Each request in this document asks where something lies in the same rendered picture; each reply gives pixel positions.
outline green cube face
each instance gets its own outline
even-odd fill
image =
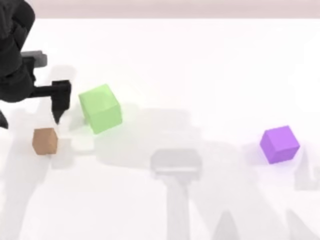
[[[99,134],[122,123],[121,107],[107,84],[79,95],[85,120]]]

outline purple cube face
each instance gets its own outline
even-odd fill
[[[300,148],[289,126],[266,130],[260,146],[270,164],[292,160]]]

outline white wall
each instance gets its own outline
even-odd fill
[[[317,18],[320,0],[27,0],[38,18]]]

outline purple cube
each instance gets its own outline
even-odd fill
[[[293,159],[300,148],[289,126],[266,130],[260,146],[270,164]]]

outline small brown block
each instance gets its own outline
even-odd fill
[[[53,128],[38,128],[33,132],[32,146],[37,155],[56,154],[58,137]]]

